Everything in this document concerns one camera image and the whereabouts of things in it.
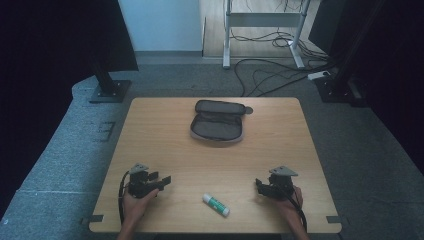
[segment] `wooden table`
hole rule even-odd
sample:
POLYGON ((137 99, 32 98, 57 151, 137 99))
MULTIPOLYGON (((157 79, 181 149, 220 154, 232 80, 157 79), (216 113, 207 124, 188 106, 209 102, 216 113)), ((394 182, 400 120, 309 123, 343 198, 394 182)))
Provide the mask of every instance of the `wooden table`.
POLYGON ((190 137, 199 98, 137 98, 125 120, 91 222, 94 232, 119 232, 119 183, 135 163, 159 171, 172 183, 153 199, 137 231, 162 233, 283 233, 286 223, 255 178, 268 184, 268 170, 284 165, 299 174, 310 233, 337 233, 337 216, 299 101, 295 98, 209 98, 253 108, 243 117, 245 135, 236 144, 190 137), (204 193, 228 208, 223 217, 202 202, 204 193))

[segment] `baseboard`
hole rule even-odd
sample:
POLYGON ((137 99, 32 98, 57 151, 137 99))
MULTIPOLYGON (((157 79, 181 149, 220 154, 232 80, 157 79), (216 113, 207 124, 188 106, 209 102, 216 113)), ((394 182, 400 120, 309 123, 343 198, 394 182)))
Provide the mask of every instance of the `baseboard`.
POLYGON ((136 57, 202 57, 202 51, 136 51, 136 57))

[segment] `wall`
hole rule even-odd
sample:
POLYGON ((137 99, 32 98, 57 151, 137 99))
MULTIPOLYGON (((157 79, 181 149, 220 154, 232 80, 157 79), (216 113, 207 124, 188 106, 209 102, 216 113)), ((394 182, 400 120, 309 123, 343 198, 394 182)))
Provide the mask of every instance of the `wall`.
POLYGON ((202 51, 199 0, 119 0, 134 51, 202 51))

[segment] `metal frame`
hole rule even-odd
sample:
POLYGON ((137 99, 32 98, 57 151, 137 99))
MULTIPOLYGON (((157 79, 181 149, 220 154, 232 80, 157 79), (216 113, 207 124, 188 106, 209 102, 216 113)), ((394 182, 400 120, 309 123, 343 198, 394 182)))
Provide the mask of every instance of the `metal frame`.
POLYGON ((231 27, 296 27, 293 41, 289 41, 290 51, 298 68, 304 68, 297 51, 300 34, 307 16, 310 0, 306 0, 300 13, 232 13, 231 1, 227 1, 225 13, 225 41, 223 67, 230 68, 230 30, 231 27))

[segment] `desk leg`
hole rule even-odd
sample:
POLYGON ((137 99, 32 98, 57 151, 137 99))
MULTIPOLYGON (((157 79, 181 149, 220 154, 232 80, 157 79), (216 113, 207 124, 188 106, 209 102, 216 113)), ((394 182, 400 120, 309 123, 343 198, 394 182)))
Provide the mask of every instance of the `desk leg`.
POLYGON ((227 11, 225 12, 225 41, 223 54, 223 68, 230 68, 230 15, 231 15, 231 0, 227 0, 227 11))
POLYGON ((302 13, 300 15, 300 21, 299 21, 299 25, 297 26, 297 29, 296 29, 296 35, 294 36, 293 41, 289 41, 290 51, 293 55, 294 61, 296 62, 297 68, 305 68, 305 65, 302 62, 302 58, 300 57, 300 55, 297 51, 297 45, 299 43, 300 34, 302 33, 303 24, 305 24, 305 19, 306 19, 307 13, 308 13, 308 8, 309 8, 310 2, 311 2, 311 0, 306 0, 306 2, 304 3, 305 5, 303 6, 303 10, 302 10, 302 13))

